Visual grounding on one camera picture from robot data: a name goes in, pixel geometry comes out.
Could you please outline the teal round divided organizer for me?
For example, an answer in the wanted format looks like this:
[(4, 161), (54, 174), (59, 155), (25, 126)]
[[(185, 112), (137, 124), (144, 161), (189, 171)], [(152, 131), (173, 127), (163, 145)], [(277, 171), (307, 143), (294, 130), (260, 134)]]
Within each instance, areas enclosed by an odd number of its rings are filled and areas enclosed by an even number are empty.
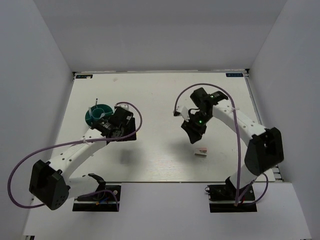
[(91, 122), (88, 110), (85, 113), (84, 119), (85, 119), (86, 124), (89, 127), (91, 127), (93, 125), (93, 123), (97, 122), (100, 119), (100, 115), (103, 112), (107, 113), (107, 116), (105, 116), (105, 117), (109, 117), (114, 113), (113, 109), (109, 105), (106, 105), (106, 104), (94, 105), (91, 107), (92, 117), (93, 117), (93, 122)]

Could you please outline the green clear pen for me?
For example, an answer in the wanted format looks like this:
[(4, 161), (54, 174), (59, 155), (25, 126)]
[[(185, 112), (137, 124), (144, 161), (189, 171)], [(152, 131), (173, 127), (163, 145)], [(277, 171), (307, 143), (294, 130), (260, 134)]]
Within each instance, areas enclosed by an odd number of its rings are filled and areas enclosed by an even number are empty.
[(88, 108), (88, 113), (90, 116), (90, 122), (92, 123), (93, 122), (93, 115), (92, 115), (92, 108), (91, 107)]

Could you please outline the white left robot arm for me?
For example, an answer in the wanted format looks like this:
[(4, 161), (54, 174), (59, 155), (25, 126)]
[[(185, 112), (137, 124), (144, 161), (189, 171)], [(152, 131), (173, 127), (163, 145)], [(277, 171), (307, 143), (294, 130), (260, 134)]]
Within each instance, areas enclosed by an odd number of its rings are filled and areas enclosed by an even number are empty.
[(69, 198), (92, 197), (99, 201), (104, 196), (113, 196), (101, 176), (87, 173), (72, 177), (72, 174), (110, 142), (136, 140), (136, 131), (133, 112), (116, 106), (112, 115), (92, 124), (79, 144), (73, 143), (60, 155), (47, 161), (38, 160), (32, 167), (29, 191), (52, 211), (60, 208)]

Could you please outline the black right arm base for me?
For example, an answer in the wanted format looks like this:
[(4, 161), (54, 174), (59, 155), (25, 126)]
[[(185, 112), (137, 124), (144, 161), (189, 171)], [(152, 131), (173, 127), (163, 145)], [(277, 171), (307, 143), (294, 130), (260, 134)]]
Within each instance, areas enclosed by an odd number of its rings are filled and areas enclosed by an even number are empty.
[(235, 195), (226, 189), (225, 184), (207, 185), (204, 189), (208, 194), (210, 213), (256, 213), (257, 206), (254, 189), (251, 186), (235, 206)]

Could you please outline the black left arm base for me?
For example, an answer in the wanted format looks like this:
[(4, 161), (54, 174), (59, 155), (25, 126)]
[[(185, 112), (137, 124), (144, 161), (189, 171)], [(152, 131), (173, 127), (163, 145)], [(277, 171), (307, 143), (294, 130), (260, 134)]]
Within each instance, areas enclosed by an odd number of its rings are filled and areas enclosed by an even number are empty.
[(101, 176), (89, 173), (73, 179), (75, 191), (73, 212), (118, 212), (121, 201), (120, 184), (107, 183)]

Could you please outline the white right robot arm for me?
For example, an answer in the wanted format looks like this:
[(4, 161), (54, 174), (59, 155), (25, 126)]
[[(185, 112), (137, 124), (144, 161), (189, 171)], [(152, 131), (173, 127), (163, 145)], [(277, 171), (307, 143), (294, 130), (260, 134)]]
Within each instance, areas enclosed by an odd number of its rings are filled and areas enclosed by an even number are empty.
[(207, 93), (200, 87), (193, 91), (190, 99), (195, 108), (176, 104), (173, 114), (183, 118), (181, 128), (187, 133), (191, 144), (202, 139), (207, 123), (216, 118), (235, 132), (238, 145), (244, 142), (247, 147), (244, 160), (238, 160), (236, 173), (225, 181), (225, 192), (229, 198), (238, 199), (249, 184), (284, 160), (280, 130), (267, 128), (247, 117), (236, 109), (228, 93), (222, 90)]

